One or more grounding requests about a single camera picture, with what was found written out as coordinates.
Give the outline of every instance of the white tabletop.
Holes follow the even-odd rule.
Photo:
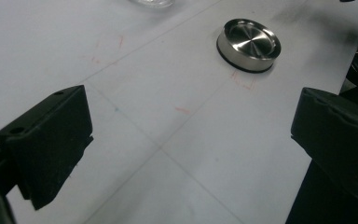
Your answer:
[[[264,74],[215,42],[236,18],[282,43]],[[86,86],[94,142],[18,223],[284,223],[310,158],[290,138],[303,87],[338,93],[358,46],[358,0],[0,0],[0,129],[51,93]]]

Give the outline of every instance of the metal lid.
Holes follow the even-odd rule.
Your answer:
[[[267,27],[255,21],[236,19],[226,23],[217,39],[217,49],[232,65],[248,72],[268,70],[281,53],[281,43]]]

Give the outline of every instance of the screw hole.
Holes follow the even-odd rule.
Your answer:
[[[10,132],[13,134],[17,134],[17,133],[22,133],[24,130],[25,130],[24,128],[19,127],[19,128],[14,128],[14,129],[10,130]]]

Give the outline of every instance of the glass object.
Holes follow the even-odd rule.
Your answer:
[[[131,1],[141,4],[145,7],[168,7],[175,2],[175,0],[131,0]]]

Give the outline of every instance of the round metal cap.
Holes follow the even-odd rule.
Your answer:
[[[281,43],[275,34],[262,24],[246,19],[226,23],[216,45],[228,63],[253,73],[269,70],[281,53]]]

